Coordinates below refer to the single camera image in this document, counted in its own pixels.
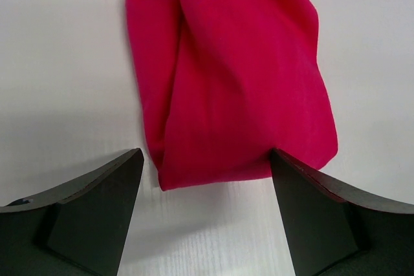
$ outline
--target red cloth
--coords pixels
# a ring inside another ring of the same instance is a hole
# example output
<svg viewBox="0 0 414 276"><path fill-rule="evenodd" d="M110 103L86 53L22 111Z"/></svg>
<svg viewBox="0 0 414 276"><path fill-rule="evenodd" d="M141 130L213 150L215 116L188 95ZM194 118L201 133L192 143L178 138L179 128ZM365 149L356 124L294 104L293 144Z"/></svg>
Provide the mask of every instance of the red cloth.
<svg viewBox="0 0 414 276"><path fill-rule="evenodd" d="M268 177L273 147L336 154L309 0L126 0L126 18L163 190Z"/></svg>

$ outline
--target black plastic part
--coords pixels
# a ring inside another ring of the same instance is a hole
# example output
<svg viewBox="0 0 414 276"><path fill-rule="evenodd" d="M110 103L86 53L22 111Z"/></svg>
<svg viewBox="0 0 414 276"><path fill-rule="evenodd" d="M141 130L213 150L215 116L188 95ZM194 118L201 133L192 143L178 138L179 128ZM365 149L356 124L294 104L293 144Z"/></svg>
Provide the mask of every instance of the black plastic part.
<svg viewBox="0 0 414 276"><path fill-rule="evenodd" d="M58 187L0 207L1 276L115 276L142 175L130 150Z"/></svg>
<svg viewBox="0 0 414 276"><path fill-rule="evenodd" d="M414 206L373 195L272 151L297 276L413 276Z"/></svg>

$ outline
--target folded cloth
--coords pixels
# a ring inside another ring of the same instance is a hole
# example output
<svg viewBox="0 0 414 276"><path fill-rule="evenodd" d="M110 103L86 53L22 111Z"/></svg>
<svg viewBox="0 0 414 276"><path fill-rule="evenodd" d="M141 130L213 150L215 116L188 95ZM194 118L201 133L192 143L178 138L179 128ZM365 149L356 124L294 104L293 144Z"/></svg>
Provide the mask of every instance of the folded cloth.
<svg viewBox="0 0 414 276"><path fill-rule="evenodd" d="M269 150L320 169L338 142L309 0L125 0L163 190L270 176Z"/></svg>

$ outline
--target white table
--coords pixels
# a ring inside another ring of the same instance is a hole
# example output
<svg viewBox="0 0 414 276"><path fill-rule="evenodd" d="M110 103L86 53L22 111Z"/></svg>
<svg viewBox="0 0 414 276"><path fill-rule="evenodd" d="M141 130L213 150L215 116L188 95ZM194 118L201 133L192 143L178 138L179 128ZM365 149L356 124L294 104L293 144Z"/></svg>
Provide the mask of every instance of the white table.
<svg viewBox="0 0 414 276"><path fill-rule="evenodd" d="M313 0L340 152L325 172L414 203L414 0ZM0 205L142 147L124 0L0 0ZM122 276L293 276L271 180L162 193L146 161Z"/></svg>

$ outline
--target pink cloth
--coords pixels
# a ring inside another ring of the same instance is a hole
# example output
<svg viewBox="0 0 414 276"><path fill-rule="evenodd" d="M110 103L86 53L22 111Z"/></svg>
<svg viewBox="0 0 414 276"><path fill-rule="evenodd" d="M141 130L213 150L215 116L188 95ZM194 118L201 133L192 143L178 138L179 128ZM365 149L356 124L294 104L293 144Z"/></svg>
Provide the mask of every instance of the pink cloth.
<svg viewBox="0 0 414 276"><path fill-rule="evenodd" d="M309 0L126 0L150 155L163 190L270 176L280 148L337 152Z"/></svg>

